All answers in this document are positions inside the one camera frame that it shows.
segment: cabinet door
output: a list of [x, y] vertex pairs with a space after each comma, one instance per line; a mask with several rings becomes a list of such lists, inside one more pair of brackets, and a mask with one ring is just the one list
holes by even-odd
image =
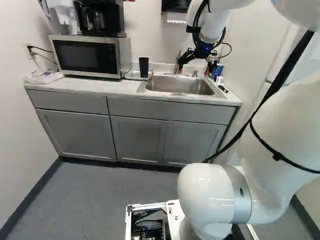
[[227, 126], [168, 121], [163, 162], [174, 166], [201, 163], [214, 153]]
[[163, 159], [166, 121], [111, 116], [118, 161], [159, 163]]
[[117, 161], [109, 116], [40, 109], [36, 112], [59, 155]]

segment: coffee maker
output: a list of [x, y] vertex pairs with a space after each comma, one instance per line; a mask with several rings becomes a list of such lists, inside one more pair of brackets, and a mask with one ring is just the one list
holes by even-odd
[[75, 0], [83, 36], [125, 38], [123, 0]]

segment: faucet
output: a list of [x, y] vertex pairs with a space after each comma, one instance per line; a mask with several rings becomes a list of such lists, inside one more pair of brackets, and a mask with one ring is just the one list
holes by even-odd
[[178, 55], [175, 58], [175, 65], [174, 65], [174, 74], [179, 74], [179, 63], [178, 60], [181, 57], [181, 50], [179, 51]]
[[192, 74], [193, 78], [197, 78], [198, 77], [198, 70], [194, 70], [193, 74]]

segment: stainless steel sink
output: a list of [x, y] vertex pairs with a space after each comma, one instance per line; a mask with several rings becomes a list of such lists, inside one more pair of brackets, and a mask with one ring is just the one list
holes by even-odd
[[145, 84], [153, 92], [214, 95], [215, 92], [201, 78], [179, 75], [154, 75]]
[[204, 76], [192, 77], [168, 73], [154, 73], [148, 81], [140, 84], [137, 92], [150, 95], [180, 95], [189, 98], [226, 98]]

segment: countertop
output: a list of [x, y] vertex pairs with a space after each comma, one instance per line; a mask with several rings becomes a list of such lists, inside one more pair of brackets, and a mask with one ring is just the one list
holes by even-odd
[[152, 92], [137, 92], [142, 84], [142, 81], [136, 80], [114, 80], [104, 78], [88, 79], [78, 77], [63, 77], [49, 84], [32, 84], [25, 83], [24, 87], [31, 90], [50, 91], [59, 93], [84, 94], [103, 97], [117, 97], [117, 98], [131, 98], [131, 99], [145, 99], [145, 100], [163, 100], [169, 102], [182, 103], [197, 103], [209, 105], [224, 105], [224, 106], [241, 106], [242, 101], [229, 89], [228, 93], [224, 93], [218, 88], [216, 82], [209, 80], [217, 90], [225, 98], [216, 98], [214, 96], [205, 95], [176, 95], [171, 93]]

